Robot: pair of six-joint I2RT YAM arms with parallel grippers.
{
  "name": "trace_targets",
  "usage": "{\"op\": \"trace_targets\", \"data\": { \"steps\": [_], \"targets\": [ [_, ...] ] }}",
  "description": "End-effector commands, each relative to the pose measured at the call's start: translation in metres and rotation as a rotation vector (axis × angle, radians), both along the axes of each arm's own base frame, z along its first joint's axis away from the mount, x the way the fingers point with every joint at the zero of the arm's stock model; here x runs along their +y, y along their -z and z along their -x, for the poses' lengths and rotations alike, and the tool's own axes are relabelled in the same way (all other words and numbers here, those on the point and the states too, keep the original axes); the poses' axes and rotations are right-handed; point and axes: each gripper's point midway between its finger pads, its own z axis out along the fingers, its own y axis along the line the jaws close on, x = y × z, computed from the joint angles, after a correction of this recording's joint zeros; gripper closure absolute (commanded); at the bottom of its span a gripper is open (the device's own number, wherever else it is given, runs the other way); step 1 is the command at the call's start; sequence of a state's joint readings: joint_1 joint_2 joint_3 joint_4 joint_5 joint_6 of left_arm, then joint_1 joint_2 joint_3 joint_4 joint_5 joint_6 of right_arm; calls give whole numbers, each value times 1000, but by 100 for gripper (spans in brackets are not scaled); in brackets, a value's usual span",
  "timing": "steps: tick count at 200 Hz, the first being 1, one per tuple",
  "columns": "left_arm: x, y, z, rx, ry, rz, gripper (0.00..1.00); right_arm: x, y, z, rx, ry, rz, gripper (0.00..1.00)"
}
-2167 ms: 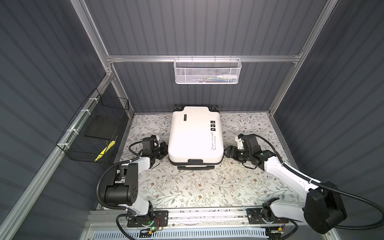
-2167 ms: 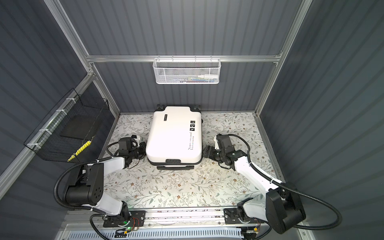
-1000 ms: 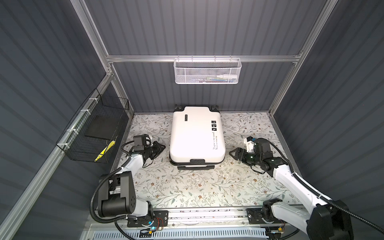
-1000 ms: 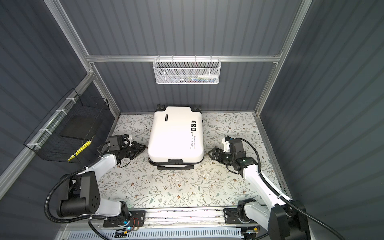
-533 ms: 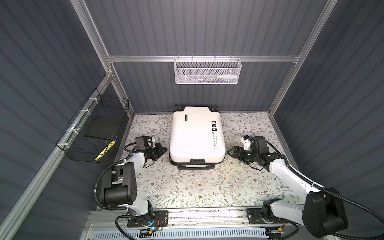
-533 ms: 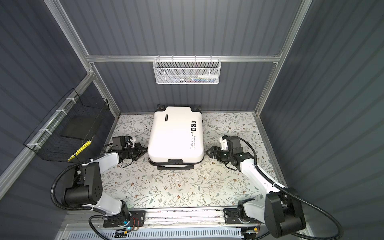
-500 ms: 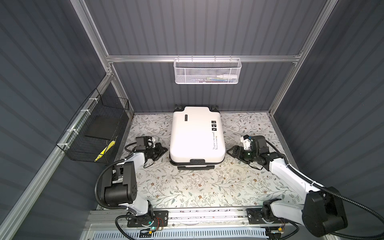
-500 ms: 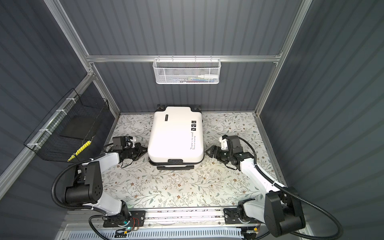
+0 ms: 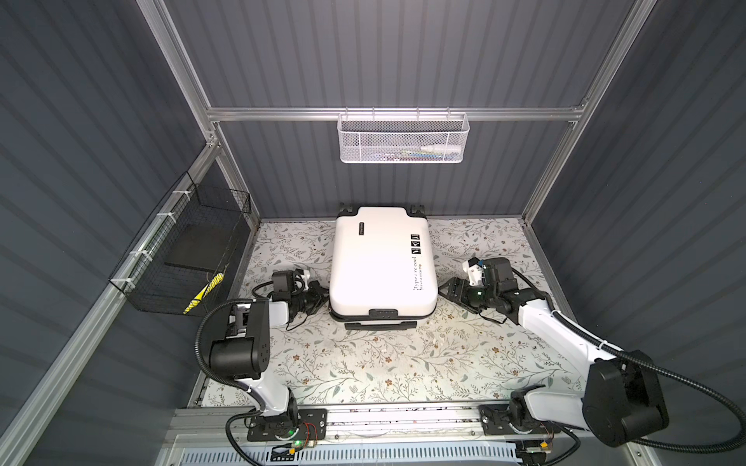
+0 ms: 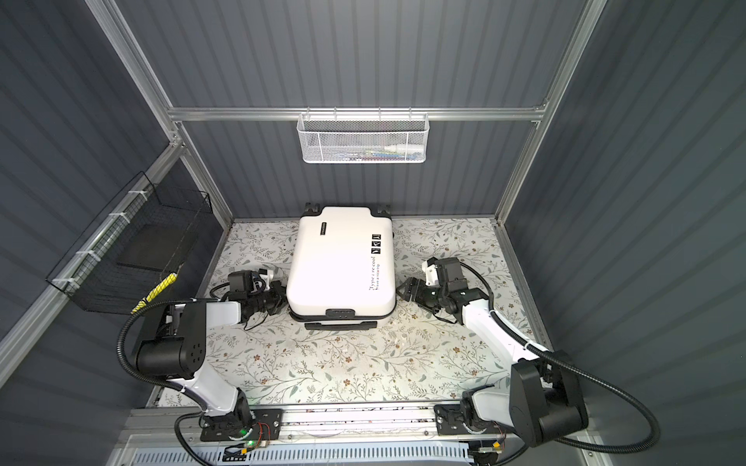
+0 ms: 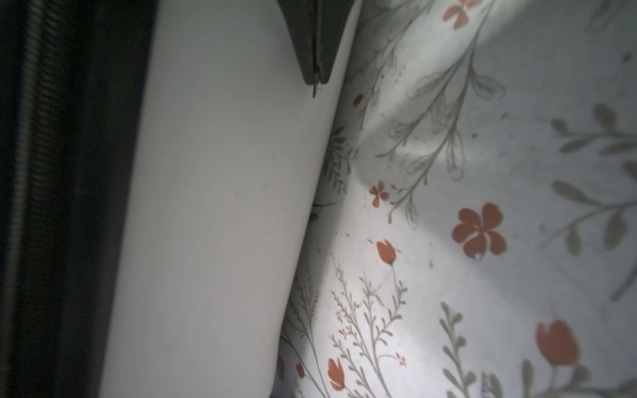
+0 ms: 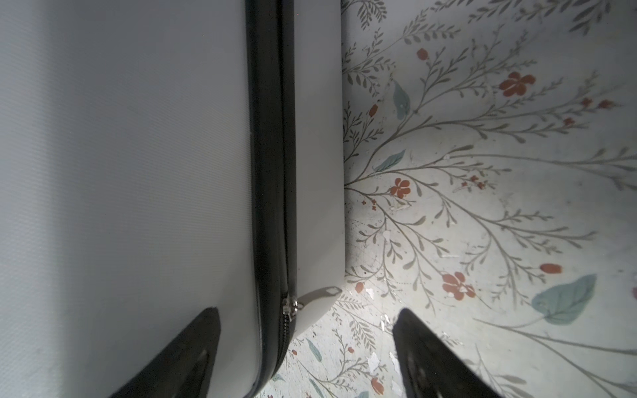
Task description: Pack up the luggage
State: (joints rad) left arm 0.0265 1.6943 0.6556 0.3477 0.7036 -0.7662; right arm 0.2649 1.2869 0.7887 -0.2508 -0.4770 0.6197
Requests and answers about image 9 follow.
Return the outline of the white black suitcase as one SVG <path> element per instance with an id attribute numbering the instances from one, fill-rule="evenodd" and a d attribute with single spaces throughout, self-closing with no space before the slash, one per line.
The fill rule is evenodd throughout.
<path id="1" fill-rule="evenodd" d="M 438 285 L 423 206 L 342 205 L 329 313 L 348 330 L 404 330 L 431 316 Z"/>

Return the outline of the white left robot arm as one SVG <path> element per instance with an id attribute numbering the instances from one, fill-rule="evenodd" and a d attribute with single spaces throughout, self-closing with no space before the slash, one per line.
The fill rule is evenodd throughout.
<path id="1" fill-rule="evenodd" d="M 315 314 L 326 301 L 328 290 L 312 281 L 269 297 L 227 300 L 202 318 L 194 341 L 197 364 L 207 379 L 254 401 L 239 417 L 250 441 L 326 437 L 328 411 L 301 409 L 291 388 L 270 371 L 271 330 L 299 312 Z"/>

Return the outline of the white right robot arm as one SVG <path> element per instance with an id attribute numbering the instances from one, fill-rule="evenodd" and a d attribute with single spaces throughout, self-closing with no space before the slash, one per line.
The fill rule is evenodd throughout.
<path id="1" fill-rule="evenodd" d="M 653 441 L 650 434 L 669 425 L 661 378 L 674 380 L 721 403 L 739 423 L 745 414 L 736 403 L 690 378 L 655 365 L 642 351 L 624 351 L 592 334 L 553 306 L 549 293 L 533 283 L 522 289 L 522 274 L 504 280 L 471 281 L 452 278 L 439 285 L 444 299 L 464 310 L 483 315 L 492 310 L 549 344 L 582 376 L 581 391 L 553 391 L 545 384 L 522 388 L 511 396 L 511 421 L 521 431 L 528 421 L 547 421 L 591 431 L 606 446 L 629 442 L 684 454 L 718 454 L 745 444 L 745 432 L 707 445 L 678 445 Z"/>

